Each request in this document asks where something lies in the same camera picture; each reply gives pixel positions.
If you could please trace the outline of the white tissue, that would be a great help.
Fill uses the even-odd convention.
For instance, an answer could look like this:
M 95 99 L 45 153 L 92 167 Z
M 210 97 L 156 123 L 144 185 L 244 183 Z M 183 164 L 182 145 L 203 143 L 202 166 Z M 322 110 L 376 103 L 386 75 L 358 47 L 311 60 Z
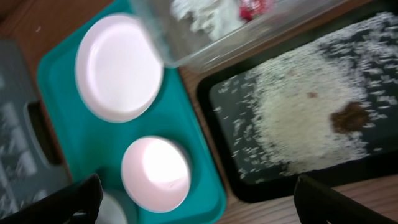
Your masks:
M 212 41 L 245 24 L 239 16 L 239 1 L 235 0 L 173 0 L 170 11 L 178 21 L 190 17 L 190 30 L 203 31 Z

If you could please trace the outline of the brown food piece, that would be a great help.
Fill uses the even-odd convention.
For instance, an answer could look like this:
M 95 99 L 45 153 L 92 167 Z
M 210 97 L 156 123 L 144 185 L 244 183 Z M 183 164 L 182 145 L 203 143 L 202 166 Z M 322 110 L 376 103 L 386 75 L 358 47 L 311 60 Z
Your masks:
M 343 109 L 330 115 L 333 131 L 339 134 L 360 131 L 369 120 L 369 113 L 359 102 L 350 102 Z

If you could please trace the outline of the white pink bowl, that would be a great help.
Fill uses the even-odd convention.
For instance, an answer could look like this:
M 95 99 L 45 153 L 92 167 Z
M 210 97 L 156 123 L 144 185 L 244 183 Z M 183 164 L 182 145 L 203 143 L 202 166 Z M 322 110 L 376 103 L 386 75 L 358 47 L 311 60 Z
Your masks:
M 121 179 L 128 196 L 138 206 L 166 213 L 187 198 L 192 165 L 179 143 L 160 136 L 145 136 L 135 140 L 124 153 Z

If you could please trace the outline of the pile of rice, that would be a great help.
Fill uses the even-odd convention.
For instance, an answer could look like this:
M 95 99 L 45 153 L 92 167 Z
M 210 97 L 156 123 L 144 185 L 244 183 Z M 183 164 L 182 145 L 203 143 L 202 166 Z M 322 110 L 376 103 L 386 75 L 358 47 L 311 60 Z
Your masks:
M 381 12 L 266 60 L 216 88 L 217 96 L 228 93 L 242 96 L 236 109 L 254 115 L 233 120 L 240 178 L 276 165 L 286 177 L 368 157 L 365 132 L 397 119 L 397 16 Z M 330 115 L 350 102 L 370 120 L 335 133 Z

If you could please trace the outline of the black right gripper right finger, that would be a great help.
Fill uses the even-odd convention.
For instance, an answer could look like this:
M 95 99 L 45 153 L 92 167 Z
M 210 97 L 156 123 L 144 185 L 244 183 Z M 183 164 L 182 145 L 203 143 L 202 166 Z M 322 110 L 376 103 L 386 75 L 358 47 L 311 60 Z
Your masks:
M 298 177 L 294 204 L 301 223 L 397 224 L 307 175 Z

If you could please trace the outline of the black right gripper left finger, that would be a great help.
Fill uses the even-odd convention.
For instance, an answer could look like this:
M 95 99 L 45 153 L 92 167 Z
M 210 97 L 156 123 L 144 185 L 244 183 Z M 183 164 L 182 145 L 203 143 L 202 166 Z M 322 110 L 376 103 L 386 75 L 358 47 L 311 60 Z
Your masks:
M 75 182 L 1 219 L 5 223 L 94 223 L 103 199 L 98 174 Z

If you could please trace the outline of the red snack wrapper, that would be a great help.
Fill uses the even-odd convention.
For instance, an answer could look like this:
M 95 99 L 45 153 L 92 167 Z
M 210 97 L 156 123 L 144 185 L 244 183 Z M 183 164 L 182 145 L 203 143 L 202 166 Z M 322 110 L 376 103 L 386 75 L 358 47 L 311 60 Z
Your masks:
M 239 16 L 246 22 L 266 14 L 274 7 L 274 0 L 240 0 Z

